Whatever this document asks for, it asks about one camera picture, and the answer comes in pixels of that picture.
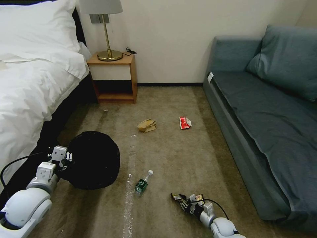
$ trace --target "black cable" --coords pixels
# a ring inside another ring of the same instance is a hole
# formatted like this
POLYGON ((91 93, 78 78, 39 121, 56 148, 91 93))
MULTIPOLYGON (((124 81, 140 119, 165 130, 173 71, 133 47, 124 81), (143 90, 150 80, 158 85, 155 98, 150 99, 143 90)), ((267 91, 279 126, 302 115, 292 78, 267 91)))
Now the black cable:
POLYGON ((127 56, 130 56, 130 55, 136 55, 136 52, 135 52, 135 51, 133 51, 133 50, 131 50, 129 47, 127 47, 127 48, 126 48, 126 51, 127 51, 127 52, 129 52, 130 54, 129 54, 129 55, 127 55, 127 54, 123 53, 124 55, 127 55, 127 56))
POLYGON ((13 163, 18 162, 18 161, 20 161, 20 160, 22 160, 22 159, 27 159, 27 158, 29 158, 29 157, 32 157, 32 156, 35 156, 35 155, 39 155, 39 154, 43 154, 43 153, 44 153, 44 152, 39 152, 39 153, 31 154, 31 155, 29 155, 29 156, 25 156, 25 157, 16 159, 16 160, 14 160, 14 161, 8 163, 8 164, 1 170, 1 173, 0 173, 0 180, 1 180, 1 183, 2 183, 2 185, 3 185, 3 188, 6 189, 6 187, 7 187, 7 185, 6 185, 6 183, 4 182, 4 179, 3 179, 3 173, 4 173, 4 171, 6 170, 6 168, 8 168, 8 167, 9 167, 10 165, 12 165, 13 163))
POLYGON ((222 212, 224 213, 224 215, 226 216, 226 218, 227 218, 227 220, 229 220, 229 217, 227 216, 227 213, 225 212, 225 210, 222 208, 222 206, 219 204, 219 203, 217 203, 216 201, 214 201, 214 200, 211 200, 211 199, 203 199, 203 200, 200 200, 200 201, 190 201, 190 203, 198 203, 198 202, 205 202, 205 201, 210 201, 210 202, 213 202, 213 203, 215 203, 215 204, 217 204, 218 205, 218 207, 220 207, 220 209, 222 210, 222 212))

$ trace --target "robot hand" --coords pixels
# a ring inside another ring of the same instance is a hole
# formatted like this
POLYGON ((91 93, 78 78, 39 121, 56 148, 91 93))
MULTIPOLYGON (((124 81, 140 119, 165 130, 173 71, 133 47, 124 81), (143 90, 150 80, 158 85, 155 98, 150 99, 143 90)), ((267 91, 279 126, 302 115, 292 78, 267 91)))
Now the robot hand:
POLYGON ((1 210, 0 238, 26 238, 50 210, 51 195, 59 180, 55 172, 67 168, 61 161, 71 160, 72 154, 56 146, 49 156, 50 162, 39 165, 26 190, 15 193, 1 210))
POLYGON ((238 233, 230 220, 227 218, 216 218, 213 204, 208 201, 209 199, 204 199, 202 194, 197 196, 192 194, 190 197, 186 197, 183 194, 171 193, 171 197, 179 202, 185 213, 195 215, 205 227, 210 228, 214 238, 246 238, 238 233))

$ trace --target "nightstand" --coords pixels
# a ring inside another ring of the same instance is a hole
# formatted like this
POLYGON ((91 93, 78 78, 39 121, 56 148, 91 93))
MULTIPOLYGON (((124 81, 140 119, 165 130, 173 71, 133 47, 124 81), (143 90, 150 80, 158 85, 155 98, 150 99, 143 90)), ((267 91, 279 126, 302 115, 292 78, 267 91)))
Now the nightstand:
POLYGON ((96 53, 87 64, 99 103, 136 103, 138 86, 134 55, 123 55, 116 61, 101 61, 96 53))

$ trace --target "wall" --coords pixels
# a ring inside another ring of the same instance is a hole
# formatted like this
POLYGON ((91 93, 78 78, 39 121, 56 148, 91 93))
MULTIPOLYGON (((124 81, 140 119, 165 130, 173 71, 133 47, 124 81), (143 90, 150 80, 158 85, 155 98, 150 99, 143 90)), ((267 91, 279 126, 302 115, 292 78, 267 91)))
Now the wall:
POLYGON ((300 16, 298 26, 317 27, 317 0, 308 0, 302 15, 300 16))
MULTIPOLYGON (((138 82, 202 82, 214 36, 262 36, 269 23, 295 25, 306 1, 121 0, 123 13, 107 25, 110 45, 137 52, 138 82)), ((80 17, 90 51, 105 50, 103 25, 80 17)))

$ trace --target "table lamp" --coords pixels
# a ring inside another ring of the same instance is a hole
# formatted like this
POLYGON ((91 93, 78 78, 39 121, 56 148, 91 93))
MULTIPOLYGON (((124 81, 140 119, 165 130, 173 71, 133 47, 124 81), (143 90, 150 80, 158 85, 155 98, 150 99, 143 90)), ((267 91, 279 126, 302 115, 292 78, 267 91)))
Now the table lamp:
POLYGON ((98 53, 98 59, 102 61, 114 61, 121 59, 122 53, 120 51, 111 50, 110 48, 104 17, 105 14, 123 12, 120 0, 79 0, 79 5, 82 13, 102 15, 108 50, 98 53))

